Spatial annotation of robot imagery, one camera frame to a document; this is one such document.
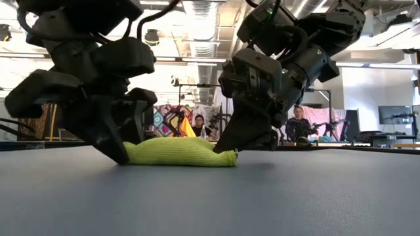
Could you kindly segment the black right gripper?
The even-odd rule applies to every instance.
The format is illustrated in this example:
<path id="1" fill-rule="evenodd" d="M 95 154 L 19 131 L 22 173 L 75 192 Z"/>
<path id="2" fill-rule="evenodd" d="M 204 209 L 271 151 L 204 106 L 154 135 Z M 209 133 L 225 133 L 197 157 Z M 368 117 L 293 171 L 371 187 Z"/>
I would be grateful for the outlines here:
<path id="1" fill-rule="evenodd" d="M 272 126 L 285 124 L 290 108 L 301 102 L 305 90 L 315 80 L 323 83 L 339 76 L 339 68 L 336 61 L 331 59 L 332 55 L 332 51 L 310 44 L 300 54 L 282 63 L 281 88 L 277 110 L 272 118 L 256 100 L 246 94 L 234 94 L 234 112 L 213 151 L 222 153 L 255 148 L 274 151 L 278 147 L 279 137 L 278 131 Z"/>

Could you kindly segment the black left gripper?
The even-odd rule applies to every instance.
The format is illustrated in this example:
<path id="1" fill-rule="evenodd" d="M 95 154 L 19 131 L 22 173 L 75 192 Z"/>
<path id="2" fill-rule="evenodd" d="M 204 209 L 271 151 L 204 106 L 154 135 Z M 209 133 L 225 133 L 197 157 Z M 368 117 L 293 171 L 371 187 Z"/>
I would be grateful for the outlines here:
<path id="1" fill-rule="evenodd" d="M 9 92 L 5 106 L 12 117 L 39 118 L 43 104 L 57 104 L 66 130 L 126 164 L 128 154 L 113 118 L 133 118 L 133 143 L 139 144 L 145 139 L 144 110 L 157 99 L 141 88 L 130 91 L 130 78 L 100 74 L 89 53 L 108 43 L 43 41 L 53 66 L 32 71 Z"/>

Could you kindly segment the yellow-green microfibre towel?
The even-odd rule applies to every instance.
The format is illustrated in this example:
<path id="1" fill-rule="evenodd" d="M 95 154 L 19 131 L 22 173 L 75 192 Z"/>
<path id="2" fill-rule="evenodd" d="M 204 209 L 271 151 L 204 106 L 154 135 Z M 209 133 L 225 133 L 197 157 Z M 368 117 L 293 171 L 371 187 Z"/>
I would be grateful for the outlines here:
<path id="1" fill-rule="evenodd" d="M 130 165 L 236 167 L 238 163 L 234 150 L 215 153 L 214 144 L 198 137 L 152 138 L 123 145 Z"/>

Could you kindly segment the person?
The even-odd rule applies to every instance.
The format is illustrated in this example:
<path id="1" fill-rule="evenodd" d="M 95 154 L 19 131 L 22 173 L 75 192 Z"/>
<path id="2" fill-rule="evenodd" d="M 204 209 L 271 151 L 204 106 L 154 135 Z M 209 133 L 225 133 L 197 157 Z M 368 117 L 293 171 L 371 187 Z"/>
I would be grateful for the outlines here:
<path id="1" fill-rule="evenodd" d="M 207 128 L 205 126 L 204 118 L 202 115 L 196 115 L 195 117 L 195 125 L 192 127 L 192 130 L 194 131 L 194 134 L 197 137 L 201 137 L 201 133 L 204 130 L 206 133 L 206 136 L 212 135 L 212 131 L 210 128 Z"/>
<path id="2" fill-rule="evenodd" d="M 285 132 L 289 141 L 295 142 L 300 137 L 307 138 L 313 134 L 311 124 L 303 117 L 302 107 L 295 105 L 293 108 L 294 117 L 287 120 Z"/>

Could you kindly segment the colourful patchwork quilt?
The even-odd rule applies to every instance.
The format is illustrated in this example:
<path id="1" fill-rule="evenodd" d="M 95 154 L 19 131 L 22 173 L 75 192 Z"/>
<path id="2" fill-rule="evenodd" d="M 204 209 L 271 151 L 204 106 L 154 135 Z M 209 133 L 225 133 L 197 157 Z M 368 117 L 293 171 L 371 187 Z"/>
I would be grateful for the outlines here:
<path id="1" fill-rule="evenodd" d="M 154 123 L 150 129 L 157 137 L 180 136 L 180 126 L 187 118 L 190 124 L 193 119 L 193 107 L 189 105 L 172 106 L 170 104 L 154 106 Z"/>

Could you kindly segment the white patterned cloth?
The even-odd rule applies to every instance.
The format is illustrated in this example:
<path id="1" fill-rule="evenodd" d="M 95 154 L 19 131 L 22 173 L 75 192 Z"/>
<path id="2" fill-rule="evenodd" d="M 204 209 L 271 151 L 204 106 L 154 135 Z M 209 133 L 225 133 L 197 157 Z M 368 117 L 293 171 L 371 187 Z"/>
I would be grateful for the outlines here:
<path id="1" fill-rule="evenodd" d="M 217 115 L 221 110 L 221 106 L 207 106 L 203 104 L 196 104 L 193 107 L 193 118 L 192 118 L 192 125 L 196 125 L 196 116 L 201 115 L 203 117 L 204 123 L 206 127 L 209 127 L 211 124 L 211 118 Z"/>

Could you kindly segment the pink cloth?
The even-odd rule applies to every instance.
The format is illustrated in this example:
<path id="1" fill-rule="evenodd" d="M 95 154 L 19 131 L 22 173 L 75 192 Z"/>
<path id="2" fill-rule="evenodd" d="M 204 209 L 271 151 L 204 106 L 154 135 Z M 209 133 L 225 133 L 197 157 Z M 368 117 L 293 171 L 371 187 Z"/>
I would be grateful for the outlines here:
<path id="1" fill-rule="evenodd" d="M 314 123 L 321 124 L 329 122 L 329 109 L 328 108 L 311 108 L 308 106 L 303 106 L 303 117 L 309 121 L 311 125 Z M 344 109 L 332 109 L 331 119 L 333 121 L 338 121 L 345 119 L 347 111 Z M 335 141 L 339 141 L 343 129 L 343 123 L 338 124 L 334 130 L 333 133 L 337 137 L 333 138 Z"/>

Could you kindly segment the orange yellow cloth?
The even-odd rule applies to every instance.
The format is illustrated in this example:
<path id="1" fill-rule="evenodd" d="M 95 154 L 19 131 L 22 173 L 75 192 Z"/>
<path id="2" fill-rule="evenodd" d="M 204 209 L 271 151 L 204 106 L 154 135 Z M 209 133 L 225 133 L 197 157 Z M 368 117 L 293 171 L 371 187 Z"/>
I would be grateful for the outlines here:
<path id="1" fill-rule="evenodd" d="M 187 117 L 184 117 L 180 124 L 180 135 L 182 137 L 196 137 L 196 134 Z"/>

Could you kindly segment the black ceiling device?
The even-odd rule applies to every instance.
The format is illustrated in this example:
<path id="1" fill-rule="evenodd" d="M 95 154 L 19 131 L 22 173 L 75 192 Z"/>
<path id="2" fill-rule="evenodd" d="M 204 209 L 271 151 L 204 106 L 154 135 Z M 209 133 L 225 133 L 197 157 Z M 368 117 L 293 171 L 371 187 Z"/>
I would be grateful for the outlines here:
<path id="1" fill-rule="evenodd" d="M 147 45 L 154 47 L 160 44 L 158 30 L 157 29 L 148 29 L 144 36 L 144 41 Z"/>

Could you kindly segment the long ceiling light bar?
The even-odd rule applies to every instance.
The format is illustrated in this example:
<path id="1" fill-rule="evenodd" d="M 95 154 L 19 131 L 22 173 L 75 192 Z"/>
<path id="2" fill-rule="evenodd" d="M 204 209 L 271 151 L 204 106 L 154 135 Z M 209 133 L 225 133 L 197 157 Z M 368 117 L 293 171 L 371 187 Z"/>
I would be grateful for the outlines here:
<path id="1" fill-rule="evenodd" d="M 184 58 L 184 57 L 168 57 L 158 56 L 158 62 L 187 62 L 187 63 L 207 63 L 217 64 L 224 63 L 224 58 Z M 371 62 L 337 62 L 336 65 L 342 68 L 369 68 L 369 69 L 406 69 L 420 70 L 420 64 L 389 64 L 389 63 L 371 63 Z"/>

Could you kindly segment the dark desk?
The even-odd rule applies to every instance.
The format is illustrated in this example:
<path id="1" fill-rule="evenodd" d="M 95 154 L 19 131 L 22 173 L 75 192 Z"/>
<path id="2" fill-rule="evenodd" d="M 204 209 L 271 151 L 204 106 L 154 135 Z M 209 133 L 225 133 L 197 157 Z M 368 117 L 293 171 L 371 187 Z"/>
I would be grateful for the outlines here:
<path id="1" fill-rule="evenodd" d="M 405 132 L 363 131 L 354 139 L 357 143 L 369 144 L 373 148 L 396 148 L 397 144 L 414 144 L 416 136 Z"/>

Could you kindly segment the grey screen computer monitor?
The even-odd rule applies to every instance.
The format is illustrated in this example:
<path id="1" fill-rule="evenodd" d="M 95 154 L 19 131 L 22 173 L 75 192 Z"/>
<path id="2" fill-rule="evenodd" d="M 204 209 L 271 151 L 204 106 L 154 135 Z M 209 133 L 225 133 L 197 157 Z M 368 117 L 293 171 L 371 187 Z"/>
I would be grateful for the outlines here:
<path id="1" fill-rule="evenodd" d="M 380 125 L 410 125 L 412 123 L 409 106 L 379 106 Z"/>

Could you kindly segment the black table frame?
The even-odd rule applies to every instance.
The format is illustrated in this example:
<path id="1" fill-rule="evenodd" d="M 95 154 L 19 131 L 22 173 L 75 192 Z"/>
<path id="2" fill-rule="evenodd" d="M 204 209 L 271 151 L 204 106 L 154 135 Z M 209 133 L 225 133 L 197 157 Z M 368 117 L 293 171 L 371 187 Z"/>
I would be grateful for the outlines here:
<path id="1" fill-rule="evenodd" d="M 0 141 L 0 151 L 18 151 L 29 149 L 52 149 L 52 148 L 74 148 L 89 146 L 85 142 L 67 142 L 67 141 L 19 141 L 11 142 Z M 278 146 L 275 151 L 318 151 L 325 149 L 343 149 L 351 151 L 371 151 L 379 153 L 401 153 L 410 155 L 420 155 L 420 150 L 415 149 L 386 149 L 378 147 L 362 147 L 362 146 Z"/>

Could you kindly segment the black frame stand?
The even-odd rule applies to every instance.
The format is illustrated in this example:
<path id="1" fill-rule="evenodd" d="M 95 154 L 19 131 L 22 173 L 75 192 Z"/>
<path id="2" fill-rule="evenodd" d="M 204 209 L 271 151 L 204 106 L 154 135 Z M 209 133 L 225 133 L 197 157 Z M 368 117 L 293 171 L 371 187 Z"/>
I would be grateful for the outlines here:
<path id="1" fill-rule="evenodd" d="M 327 101 L 328 101 L 328 111 L 329 111 L 329 122 L 332 121 L 332 99 L 331 99 L 331 90 L 330 89 L 318 89 L 318 88 L 308 88 L 307 92 L 319 92 Z"/>
<path id="2" fill-rule="evenodd" d="M 178 86 L 178 105 L 189 105 L 194 107 L 196 104 L 207 106 L 221 106 L 221 113 L 228 113 L 229 100 L 221 94 L 220 85 L 206 83 L 180 84 Z M 222 134 L 218 130 L 211 129 L 212 135 L 207 136 L 210 140 L 218 140 Z"/>

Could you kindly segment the wide ribbed silver duct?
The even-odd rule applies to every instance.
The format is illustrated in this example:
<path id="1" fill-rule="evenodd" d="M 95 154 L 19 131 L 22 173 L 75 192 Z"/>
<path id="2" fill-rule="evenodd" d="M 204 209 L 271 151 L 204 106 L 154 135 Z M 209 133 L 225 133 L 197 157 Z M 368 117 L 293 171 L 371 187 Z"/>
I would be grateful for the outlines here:
<path id="1" fill-rule="evenodd" d="M 188 36 L 192 57 L 215 57 L 214 43 L 217 29 L 217 13 L 219 4 L 210 1 L 183 1 L 188 26 Z M 198 66 L 198 83 L 213 84 L 213 67 Z M 199 102 L 210 106 L 213 103 L 214 88 L 199 88 Z"/>

